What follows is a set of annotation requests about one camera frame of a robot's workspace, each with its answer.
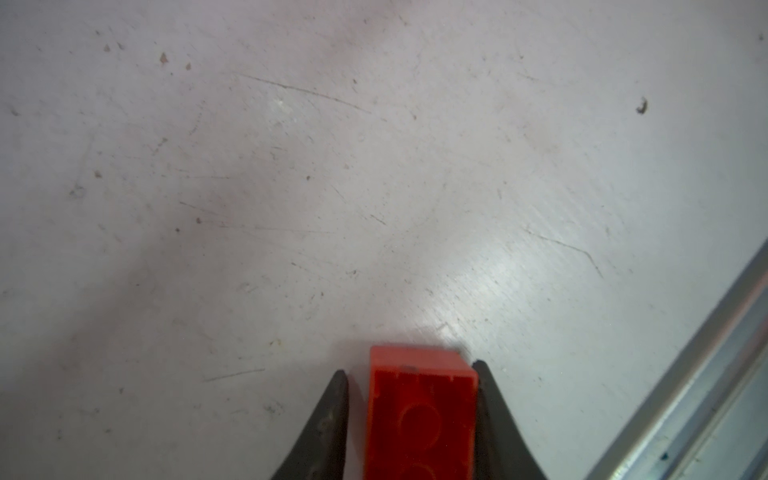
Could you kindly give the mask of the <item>red lego brick bottom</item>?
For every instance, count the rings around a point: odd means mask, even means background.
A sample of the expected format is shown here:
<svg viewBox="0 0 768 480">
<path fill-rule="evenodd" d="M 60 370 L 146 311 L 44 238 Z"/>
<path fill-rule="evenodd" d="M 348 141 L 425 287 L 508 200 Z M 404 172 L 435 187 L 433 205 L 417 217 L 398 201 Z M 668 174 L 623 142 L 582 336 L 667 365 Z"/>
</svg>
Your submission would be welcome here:
<svg viewBox="0 0 768 480">
<path fill-rule="evenodd" d="M 456 351 L 373 346 L 363 477 L 470 479 L 478 384 Z"/>
</svg>

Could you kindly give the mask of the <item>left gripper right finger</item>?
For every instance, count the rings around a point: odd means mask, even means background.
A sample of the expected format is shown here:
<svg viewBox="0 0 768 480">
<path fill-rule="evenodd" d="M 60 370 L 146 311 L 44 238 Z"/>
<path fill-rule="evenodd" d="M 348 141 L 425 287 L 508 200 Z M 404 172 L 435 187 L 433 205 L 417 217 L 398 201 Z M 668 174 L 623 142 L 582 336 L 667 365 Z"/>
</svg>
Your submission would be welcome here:
<svg viewBox="0 0 768 480">
<path fill-rule="evenodd" d="M 478 374 L 474 478 L 546 480 L 526 445 L 488 364 L 476 360 Z"/>
</svg>

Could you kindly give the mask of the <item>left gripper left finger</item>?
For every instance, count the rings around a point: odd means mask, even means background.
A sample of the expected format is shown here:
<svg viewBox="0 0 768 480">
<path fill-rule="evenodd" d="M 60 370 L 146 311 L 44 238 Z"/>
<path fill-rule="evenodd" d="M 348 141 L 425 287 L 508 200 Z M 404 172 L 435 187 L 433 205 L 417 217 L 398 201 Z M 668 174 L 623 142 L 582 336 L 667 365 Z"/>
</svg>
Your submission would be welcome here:
<svg viewBox="0 0 768 480">
<path fill-rule="evenodd" d="M 342 479 L 348 420 L 348 377 L 343 370 L 337 370 L 272 479 Z"/>
</svg>

